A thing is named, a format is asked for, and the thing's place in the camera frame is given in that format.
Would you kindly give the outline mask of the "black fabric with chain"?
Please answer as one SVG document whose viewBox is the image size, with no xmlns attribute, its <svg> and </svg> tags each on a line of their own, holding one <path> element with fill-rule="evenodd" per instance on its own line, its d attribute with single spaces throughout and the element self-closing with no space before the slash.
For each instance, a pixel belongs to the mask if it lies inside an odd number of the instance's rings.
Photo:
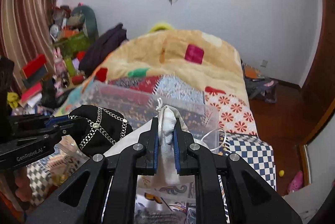
<svg viewBox="0 0 335 224">
<path fill-rule="evenodd" d="M 121 113 L 93 105 L 76 108 L 68 114 L 68 119 L 74 121 L 70 136 L 88 157 L 104 154 L 133 131 Z"/>
</svg>

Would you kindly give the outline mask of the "clear plastic storage box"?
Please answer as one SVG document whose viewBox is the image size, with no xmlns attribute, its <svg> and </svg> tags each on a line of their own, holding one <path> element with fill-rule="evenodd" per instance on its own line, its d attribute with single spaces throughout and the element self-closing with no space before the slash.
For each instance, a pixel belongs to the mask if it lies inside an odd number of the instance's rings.
<svg viewBox="0 0 335 224">
<path fill-rule="evenodd" d="M 175 108 L 194 138 L 203 140 L 210 149 L 219 145 L 218 111 L 212 106 L 101 82 L 92 83 L 85 95 L 88 104 L 121 113 L 134 130 L 157 116 L 164 106 Z"/>
</svg>

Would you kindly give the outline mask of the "white drawstring pouch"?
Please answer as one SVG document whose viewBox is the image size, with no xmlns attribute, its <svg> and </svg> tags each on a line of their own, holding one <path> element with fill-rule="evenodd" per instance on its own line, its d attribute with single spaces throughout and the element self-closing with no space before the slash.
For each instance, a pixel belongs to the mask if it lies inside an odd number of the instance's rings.
<svg viewBox="0 0 335 224">
<path fill-rule="evenodd" d="M 157 99 L 158 106 L 158 169 L 151 180 L 152 188 L 173 187 L 194 181 L 193 176 L 179 176 L 175 169 L 173 133 L 179 119 L 183 131 L 188 132 L 179 111 L 168 105 L 163 105 L 162 99 Z"/>
</svg>

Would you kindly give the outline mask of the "red cylinder can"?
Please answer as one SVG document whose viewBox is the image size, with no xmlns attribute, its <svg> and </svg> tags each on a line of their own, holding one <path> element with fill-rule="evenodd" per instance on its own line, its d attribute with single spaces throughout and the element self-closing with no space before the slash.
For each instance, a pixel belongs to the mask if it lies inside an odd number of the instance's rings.
<svg viewBox="0 0 335 224">
<path fill-rule="evenodd" d="M 73 85 L 80 85 L 83 83 L 83 81 L 86 79 L 85 75 L 75 75 L 71 78 Z"/>
</svg>

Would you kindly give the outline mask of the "pink slipper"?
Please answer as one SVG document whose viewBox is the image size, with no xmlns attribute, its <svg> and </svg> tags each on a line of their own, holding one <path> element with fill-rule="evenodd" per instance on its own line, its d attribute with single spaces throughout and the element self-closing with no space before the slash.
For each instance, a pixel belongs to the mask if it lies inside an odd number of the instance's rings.
<svg viewBox="0 0 335 224">
<path fill-rule="evenodd" d="M 293 193 L 301 189 L 303 186 L 303 182 L 303 172 L 298 171 L 294 176 L 293 180 L 289 183 L 289 186 L 287 187 L 287 193 Z"/>
</svg>

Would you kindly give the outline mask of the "pink rabbit toy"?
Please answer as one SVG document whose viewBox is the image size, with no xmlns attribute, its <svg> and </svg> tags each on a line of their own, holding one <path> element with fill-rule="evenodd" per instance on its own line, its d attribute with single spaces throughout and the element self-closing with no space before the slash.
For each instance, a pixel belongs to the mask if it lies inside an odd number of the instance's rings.
<svg viewBox="0 0 335 224">
<path fill-rule="evenodd" d="M 54 71 L 57 76 L 61 80 L 63 86 L 69 85 L 68 79 L 68 71 L 66 68 L 65 61 L 62 57 L 61 50 L 59 47 L 53 49 L 54 54 Z"/>
</svg>

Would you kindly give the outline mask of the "red box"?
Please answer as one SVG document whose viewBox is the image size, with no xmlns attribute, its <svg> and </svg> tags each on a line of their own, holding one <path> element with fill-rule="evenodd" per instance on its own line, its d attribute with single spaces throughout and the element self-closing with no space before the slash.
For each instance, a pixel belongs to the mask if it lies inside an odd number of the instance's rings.
<svg viewBox="0 0 335 224">
<path fill-rule="evenodd" d="M 23 78 L 29 78 L 45 65 L 46 65 L 45 54 L 39 54 L 33 60 L 29 61 L 24 67 L 22 67 L 20 71 L 21 76 Z"/>
</svg>

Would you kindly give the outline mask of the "patterned bed sheet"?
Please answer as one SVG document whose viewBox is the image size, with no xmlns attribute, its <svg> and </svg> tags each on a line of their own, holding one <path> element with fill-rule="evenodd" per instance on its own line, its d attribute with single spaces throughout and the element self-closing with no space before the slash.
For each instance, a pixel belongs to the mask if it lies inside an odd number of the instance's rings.
<svg viewBox="0 0 335 224">
<path fill-rule="evenodd" d="M 68 115 L 86 102 L 87 89 L 75 89 L 56 116 Z M 125 77 L 108 85 L 124 87 L 167 98 L 212 106 L 218 111 L 219 145 L 211 149 L 217 154 L 237 153 L 243 157 L 272 187 L 276 185 L 273 148 L 257 135 L 253 114 L 246 103 L 225 91 L 194 89 L 173 75 Z M 137 142 L 141 132 L 150 129 L 152 119 L 118 141 L 105 156 L 119 154 Z M 152 188 L 153 176 L 139 176 L 135 202 L 135 223 L 195 223 L 195 181 L 173 187 Z"/>
</svg>

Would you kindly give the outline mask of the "green gift box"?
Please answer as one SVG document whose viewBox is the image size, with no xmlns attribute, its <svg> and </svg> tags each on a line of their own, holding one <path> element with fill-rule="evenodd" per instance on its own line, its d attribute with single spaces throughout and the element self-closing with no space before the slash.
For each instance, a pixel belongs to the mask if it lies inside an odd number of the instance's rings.
<svg viewBox="0 0 335 224">
<path fill-rule="evenodd" d="M 74 58 L 77 52 L 86 51 L 93 41 L 85 36 L 83 32 L 72 35 L 68 38 L 62 38 L 54 43 L 54 48 L 59 48 L 63 57 Z"/>
</svg>

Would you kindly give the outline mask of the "dark purple jacket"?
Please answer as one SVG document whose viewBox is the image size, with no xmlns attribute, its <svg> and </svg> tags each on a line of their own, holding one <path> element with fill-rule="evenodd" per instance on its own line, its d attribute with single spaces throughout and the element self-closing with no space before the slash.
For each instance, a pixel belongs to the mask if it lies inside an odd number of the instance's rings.
<svg viewBox="0 0 335 224">
<path fill-rule="evenodd" d="M 105 58 L 115 51 L 124 41 L 127 41 L 127 30 L 122 23 L 107 30 L 85 52 L 80 61 L 79 70 L 90 76 Z"/>
</svg>

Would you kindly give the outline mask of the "grey backpack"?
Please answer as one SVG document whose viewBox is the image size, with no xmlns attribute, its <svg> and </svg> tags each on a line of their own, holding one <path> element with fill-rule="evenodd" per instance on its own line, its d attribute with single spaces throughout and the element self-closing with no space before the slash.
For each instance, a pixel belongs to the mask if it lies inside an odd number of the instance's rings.
<svg viewBox="0 0 335 224">
<path fill-rule="evenodd" d="M 242 64 L 242 70 L 249 99 L 267 103 L 277 102 L 277 80 L 266 77 L 259 70 L 245 63 Z"/>
</svg>

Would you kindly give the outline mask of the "brown wooden door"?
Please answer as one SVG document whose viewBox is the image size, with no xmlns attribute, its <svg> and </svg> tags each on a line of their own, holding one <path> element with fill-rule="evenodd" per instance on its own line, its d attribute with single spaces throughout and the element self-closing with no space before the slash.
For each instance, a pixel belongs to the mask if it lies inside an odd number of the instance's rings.
<svg viewBox="0 0 335 224">
<path fill-rule="evenodd" d="M 314 127 L 301 146 L 312 142 L 334 114 L 334 0 L 322 0 L 320 36 L 302 96 L 313 111 Z"/>
</svg>

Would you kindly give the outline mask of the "beige patchwork quilt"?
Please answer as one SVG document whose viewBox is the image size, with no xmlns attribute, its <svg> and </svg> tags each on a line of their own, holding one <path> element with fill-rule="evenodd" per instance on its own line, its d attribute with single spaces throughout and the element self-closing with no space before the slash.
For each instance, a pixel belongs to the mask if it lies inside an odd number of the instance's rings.
<svg viewBox="0 0 335 224">
<path fill-rule="evenodd" d="M 146 76 L 175 75 L 193 88 L 225 91 L 249 103 L 239 52 L 214 35 L 199 30 L 165 30 L 133 38 L 98 65 L 107 80 L 134 70 Z"/>
</svg>

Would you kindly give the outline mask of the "yellow green fuzzy pillow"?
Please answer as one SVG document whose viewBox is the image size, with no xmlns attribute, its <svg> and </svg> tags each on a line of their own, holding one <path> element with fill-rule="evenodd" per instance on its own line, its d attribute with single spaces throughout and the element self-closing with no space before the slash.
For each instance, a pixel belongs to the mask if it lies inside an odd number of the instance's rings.
<svg viewBox="0 0 335 224">
<path fill-rule="evenodd" d="M 158 23 L 155 23 L 150 28 L 148 33 L 156 33 L 156 32 L 159 32 L 159 31 L 166 31 L 166 30 L 174 30 L 174 27 L 167 22 L 158 22 Z"/>
</svg>

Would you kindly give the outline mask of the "wall power socket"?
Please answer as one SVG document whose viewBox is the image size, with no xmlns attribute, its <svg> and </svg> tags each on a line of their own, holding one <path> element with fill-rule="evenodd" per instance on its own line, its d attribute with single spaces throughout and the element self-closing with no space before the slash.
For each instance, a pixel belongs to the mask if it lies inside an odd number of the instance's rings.
<svg viewBox="0 0 335 224">
<path fill-rule="evenodd" d="M 268 61 L 267 60 L 262 60 L 262 62 L 261 62 L 261 67 L 266 67 L 267 66 L 267 63 L 268 63 Z"/>
</svg>

